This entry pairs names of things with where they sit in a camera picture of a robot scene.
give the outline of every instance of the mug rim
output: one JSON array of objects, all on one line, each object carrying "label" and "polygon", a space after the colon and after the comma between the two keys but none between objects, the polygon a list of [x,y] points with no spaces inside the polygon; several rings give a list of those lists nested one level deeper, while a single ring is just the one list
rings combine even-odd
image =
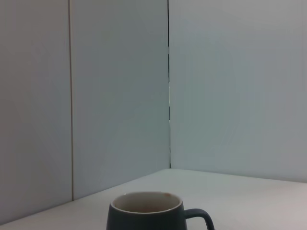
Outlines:
[{"label": "mug rim", "polygon": [[[144,194],[144,193],[156,193],[156,194],[161,194],[161,195],[168,194],[168,195],[174,196],[176,199],[178,199],[179,204],[176,205],[175,207],[170,208],[170,209],[163,210],[163,211],[158,211],[158,212],[130,212],[130,211],[126,211],[126,210],[120,209],[120,208],[118,208],[118,207],[115,207],[115,205],[113,204],[117,199],[119,199],[119,198],[121,198],[121,197],[123,197],[123,196],[132,195],[132,194],[142,194],[142,193],[143,193],[143,194]],[[125,194],[122,194],[122,195],[116,197],[116,198],[110,203],[110,205],[111,205],[114,209],[116,209],[116,210],[118,210],[118,211],[120,211],[120,212],[126,212],[126,213],[131,213],[131,214],[148,215],[148,214],[164,213],[164,212],[169,212],[169,211],[171,211],[171,210],[174,210],[174,209],[176,209],[176,208],[178,208],[179,206],[182,205],[182,199],[181,199],[179,196],[177,196],[177,195],[175,195],[175,194],[173,194],[173,193],[167,193],[167,192],[155,192],[155,191],[152,191],[152,192],[150,192],[150,191],[145,191],[145,192],[131,192],[131,193],[125,193]]]}]

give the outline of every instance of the mug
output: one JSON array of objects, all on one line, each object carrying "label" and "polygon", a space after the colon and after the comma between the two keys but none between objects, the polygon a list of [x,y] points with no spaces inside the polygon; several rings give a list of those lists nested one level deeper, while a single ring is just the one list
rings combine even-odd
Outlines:
[{"label": "mug", "polygon": [[163,192],[136,192],[116,198],[109,207],[106,230],[187,230],[186,219],[202,217],[214,230],[207,212],[184,210],[182,200]]}]

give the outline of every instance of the table surface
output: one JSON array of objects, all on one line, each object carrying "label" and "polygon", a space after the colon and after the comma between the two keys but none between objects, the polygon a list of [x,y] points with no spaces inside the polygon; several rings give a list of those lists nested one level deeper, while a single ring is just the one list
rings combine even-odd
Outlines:
[{"label": "table surface", "polygon": [[[104,230],[109,203],[134,191],[163,191],[202,208],[216,230],[307,230],[307,184],[166,169],[0,226],[1,230]],[[201,218],[187,220],[202,230]]]}]

